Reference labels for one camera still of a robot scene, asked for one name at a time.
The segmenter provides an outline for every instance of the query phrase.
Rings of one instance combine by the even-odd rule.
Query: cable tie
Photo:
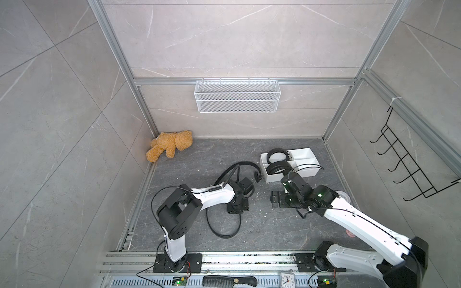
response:
[[[390,103],[389,103],[389,106],[392,105],[392,102],[394,102],[395,99],[402,99],[402,97],[392,97],[392,98],[391,98],[391,101],[390,101]]]

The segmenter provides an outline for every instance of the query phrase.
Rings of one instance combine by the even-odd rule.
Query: gray marble wall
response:
[[[461,1],[413,0],[372,70],[461,151]]]
[[[342,120],[334,130],[328,145],[333,151],[359,208],[387,227],[408,237],[417,235],[429,243],[429,269],[423,287],[459,287],[457,267],[461,264],[461,230],[459,219],[459,186],[453,186],[430,198],[419,197],[415,183],[392,151],[383,153],[389,145],[383,138],[372,144],[380,135],[388,117],[389,105],[366,83],[359,88]],[[417,161],[429,180],[438,189],[456,179],[456,175],[429,148],[429,146],[398,116],[392,113],[389,126]],[[405,161],[409,169],[414,165]],[[418,172],[418,184],[428,188],[427,181]]]
[[[392,0],[105,0],[137,77],[355,76]]]
[[[135,77],[355,77],[393,0],[104,0]],[[317,137],[346,87],[282,87],[278,111],[200,114],[193,87],[143,87],[160,131]]]
[[[194,86],[142,86],[161,131],[192,130],[194,137],[320,138],[348,86],[281,86],[275,113],[199,113]]]
[[[372,70],[432,124],[452,146],[460,149],[461,2],[413,0],[386,43]],[[396,231],[418,235],[429,243],[430,265],[424,287],[461,287],[459,193],[455,185],[430,198],[404,201],[419,193],[397,155],[379,136],[389,106],[363,84],[334,130],[329,146],[360,208]],[[390,127],[437,189],[456,175],[394,112]],[[409,161],[405,162],[416,170]],[[418,172],[418,184],[429,183]]]
[[[86,0],[0,11],[0,287],[98,287],[152,136]]]

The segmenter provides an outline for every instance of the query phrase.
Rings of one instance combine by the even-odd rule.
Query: white storage box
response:
[[[296,168],[297,166],[300,166],[302,164],[317,164],[319,165],[319,162],[317,161],[317,158],[315,157],[314,153],[312,152],[311,148],[303,148],[303,149],[294,149],[294,150],[287,150],[288,152],[291,153],[291,156],[293,157],[293,160],[288,161],[288,163],[291,165],[291,167],[295,168],[295,172],[299,169],[302,169],[301,171],[298,172],[298,174],[301,177],[311,177],[315,176],[317,172],[319,171],[320,168],[318,167],[309,167],[309,165],[303,165],[299,168]],[[285,155],[282,153],[276,153],[271,156],[271,162],[274,163],[275,161],[283,161],[285,160]],[[261,159],[260,159],[260,164],[262,169],[262,174],[264,175],[264,178],[266,180],[266,183],[269,182],[275,182],[275,181],[280,181],[283,178],[282,173],[278,174],[272,174],[268,175],[266,168],[269,166],[267,162],[267,153],[262,153],[261,154]]]

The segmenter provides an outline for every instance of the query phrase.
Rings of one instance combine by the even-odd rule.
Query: red wire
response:
[[[190,262],[189,262],[189,261],[187,261],[187,264],[188,264],[189,266],[187,267],[186,279],[189,279],[189,277],[192,276],[192,271],[191,271],[191,269],[190,269]]]

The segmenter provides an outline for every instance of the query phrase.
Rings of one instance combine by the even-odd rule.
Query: teddy bear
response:
[[[152,149],[147,151],[146,157],[150,162],[158,160],[159,156],[166,150],[166,156],[173,158],[176,148],[183,151],[192,145],[192,132],[184,130],[179,133],[162,132],[156,139],[150,142]]]

